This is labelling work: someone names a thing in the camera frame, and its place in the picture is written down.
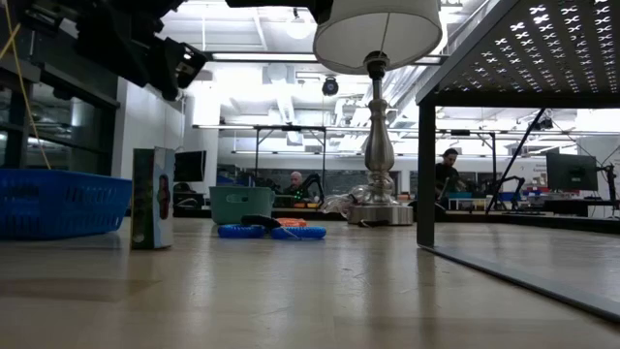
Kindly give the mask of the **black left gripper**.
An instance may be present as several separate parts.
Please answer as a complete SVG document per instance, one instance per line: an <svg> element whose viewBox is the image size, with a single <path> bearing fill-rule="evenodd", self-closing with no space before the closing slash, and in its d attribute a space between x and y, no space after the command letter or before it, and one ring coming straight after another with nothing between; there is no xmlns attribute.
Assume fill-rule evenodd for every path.
<svg viewBox="0 0 620 349"><path fill-rule="evenodd" d="M207 61L196 48L155 33L161 14L90 14L79 19L79 54L139 86L159 89L169 101L187 88Z"/></svg>

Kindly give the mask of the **blue coil wristband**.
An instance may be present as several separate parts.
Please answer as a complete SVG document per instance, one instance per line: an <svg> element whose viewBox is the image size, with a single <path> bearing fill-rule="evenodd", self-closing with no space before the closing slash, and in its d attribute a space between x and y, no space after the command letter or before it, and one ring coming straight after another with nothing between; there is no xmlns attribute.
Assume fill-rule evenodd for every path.
<svg viewBox="0 0 620 349"><path fill-rule="evenodd" d="M266 228L261 225L230 224L219 226L217 233L220 238L262 238Z"/></svg>
<svg viewBox="0 0 620 349"><path fill-rule="evenodd" d="M270 231L274 239L323 239L326 236L324 227L279 227Z"/></svg>

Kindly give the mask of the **silver table lamp white shade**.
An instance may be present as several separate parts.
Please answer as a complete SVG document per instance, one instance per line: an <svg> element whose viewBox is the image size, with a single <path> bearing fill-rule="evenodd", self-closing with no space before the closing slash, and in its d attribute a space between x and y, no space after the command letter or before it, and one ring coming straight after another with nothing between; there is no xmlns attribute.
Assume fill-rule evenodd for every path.
<svg viewBox="0 0 620 349"><path fill-rule="evenodd" d="M389 171L394 152L386 125L383 78L432 52L442 37L439 0L333 0L329 20L317 27L313 53L318 62L335 73L368 76L372 82L364 150L368 183L346 198L325 202L326 208L345 204L350 224L360 220L388 220L390 226L413 223L413 209L392 196Z"/></svg>

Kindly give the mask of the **black monitor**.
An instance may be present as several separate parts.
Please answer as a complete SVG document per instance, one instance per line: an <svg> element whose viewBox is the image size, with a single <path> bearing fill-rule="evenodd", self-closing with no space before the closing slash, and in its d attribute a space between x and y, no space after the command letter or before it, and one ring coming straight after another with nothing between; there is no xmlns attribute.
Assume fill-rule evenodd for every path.
<svg viewBox="0 0 620 349"><path fill-rule="evenodd" d="M546 169L548 188L551 190L598 190L595 157L546 153Z"/></svg>
<svg viewBox="0 0 620 349"><path fill-rule="evenodd" d="M186 151L175 154L175 182L204 181L206 151Z"/></svg>

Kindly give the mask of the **green yellow crayon box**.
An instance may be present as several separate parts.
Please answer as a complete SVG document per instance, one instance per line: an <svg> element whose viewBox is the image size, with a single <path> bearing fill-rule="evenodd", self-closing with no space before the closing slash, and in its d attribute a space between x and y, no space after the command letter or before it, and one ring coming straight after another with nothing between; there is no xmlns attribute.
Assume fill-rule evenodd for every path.
<svg viewBox="0 0 620 349"><path fill-rule="evenodd" d="M173 245L173 149L135 148L131 201L131 248L165 249Z"/></svg>

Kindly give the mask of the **mint green plastic bin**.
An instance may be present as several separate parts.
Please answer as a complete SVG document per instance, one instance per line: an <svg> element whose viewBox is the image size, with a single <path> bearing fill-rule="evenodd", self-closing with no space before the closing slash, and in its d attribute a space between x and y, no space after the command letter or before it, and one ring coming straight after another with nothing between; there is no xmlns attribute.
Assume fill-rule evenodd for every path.
<svg viewBox="0 0 620 349"><path fill-rule="evenodd" d="M275 193L267 187L211 186L211 218L218 225L238 224L245 215L270 216Z"/></svg>

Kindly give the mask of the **person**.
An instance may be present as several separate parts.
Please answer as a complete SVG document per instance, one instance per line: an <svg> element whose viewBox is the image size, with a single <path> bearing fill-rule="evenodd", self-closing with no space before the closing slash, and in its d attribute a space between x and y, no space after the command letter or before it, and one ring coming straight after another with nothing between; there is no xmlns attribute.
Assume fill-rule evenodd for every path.
<svg viewBox="0 0 620 349"><path fill-rule="evenodd" d="M454 167L459 153L455 148L448 148L442 155L442 161L435 165L435 201L441 203L449 193L461 192L466 184Z"/></svg>
<svg viewBox="0 0 620 349"><path fill-rule="evenodd" d="M296 202L308 202L310 197L308 190L302 186L302 174L300 172L292 172L290 180L291 184L284 190L284 194L292 196Z"/></svg>

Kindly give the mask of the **dark metal rack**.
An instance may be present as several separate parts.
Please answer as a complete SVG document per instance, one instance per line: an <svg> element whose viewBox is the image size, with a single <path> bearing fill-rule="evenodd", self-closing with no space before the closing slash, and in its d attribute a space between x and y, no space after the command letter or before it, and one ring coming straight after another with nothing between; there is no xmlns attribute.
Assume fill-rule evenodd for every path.
<svg viewBox="0 0 620 349"><path fill-rule="evenodd" d="M0 59L0 169L110 173L116 77Z"/></svg>

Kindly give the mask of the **blue plastic basket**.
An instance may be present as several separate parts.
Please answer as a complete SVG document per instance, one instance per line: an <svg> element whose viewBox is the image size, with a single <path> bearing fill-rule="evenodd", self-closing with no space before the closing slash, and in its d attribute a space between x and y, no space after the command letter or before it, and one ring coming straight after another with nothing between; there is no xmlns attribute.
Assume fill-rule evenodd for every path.
<svg viewBox="0 0 620 349"><path fill-rule="evenodd" d="M116 231L132 181L57 170L0 169L0 239L77 238Z"/></svg>

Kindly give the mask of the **grey perforated metal riser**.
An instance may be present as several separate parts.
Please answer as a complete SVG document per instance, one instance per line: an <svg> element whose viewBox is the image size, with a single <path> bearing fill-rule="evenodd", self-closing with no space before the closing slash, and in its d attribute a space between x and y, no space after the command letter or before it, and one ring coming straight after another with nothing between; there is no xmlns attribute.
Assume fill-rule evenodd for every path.
<svg viewBox="0 0 620 349"><path fill-rule="evenodd" d="M620 108L620 0L498 0L416 96L418 246L620 325L620 302L435 243L439 107Z"/></svg>

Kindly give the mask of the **black frame stand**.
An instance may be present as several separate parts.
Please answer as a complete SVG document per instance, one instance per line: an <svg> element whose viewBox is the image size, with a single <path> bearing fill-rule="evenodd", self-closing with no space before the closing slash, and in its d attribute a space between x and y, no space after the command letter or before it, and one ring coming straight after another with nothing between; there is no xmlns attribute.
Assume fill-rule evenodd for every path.
<svg viewBox="0 0 620 349"><path fill-rule="evenodd" d="M282 131L282 132L308 132L312 136L314 136L322 146L322 186L326 185L326 136L327 130L325 126L300 126L293 125L291 123L283 124L283 125L255 125L253 129L256 131L256 142L255 142L255 162L254 162L254 171L253 171L253 179L252 186L255 187L257 185L257 179L259 178L259 151L261 143L267 139L274 131Z"/></svg>

